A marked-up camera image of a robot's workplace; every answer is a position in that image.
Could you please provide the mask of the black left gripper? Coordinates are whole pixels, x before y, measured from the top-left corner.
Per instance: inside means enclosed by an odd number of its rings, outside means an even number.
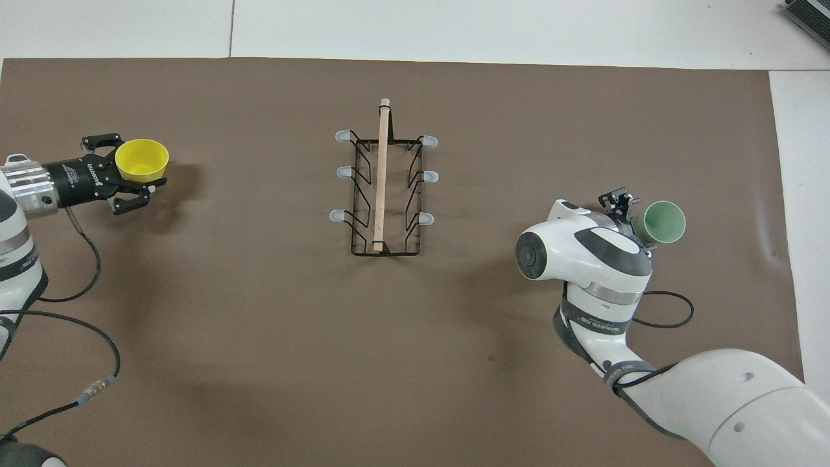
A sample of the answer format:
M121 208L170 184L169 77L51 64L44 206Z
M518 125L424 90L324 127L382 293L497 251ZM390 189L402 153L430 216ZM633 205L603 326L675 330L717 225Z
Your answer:
M112 148L106 156L113 156L124 140L118 133L85 136L81 148L85 154L95 154L100 148ZM112 157L83 156L45 164L57 192L60 208L85 204L97 199L110 198L114 215L124 215L149 204L150 196L157 188L168 183L166 178L150 182L121 181L121 173ZM118 194L134 195L131 199Z

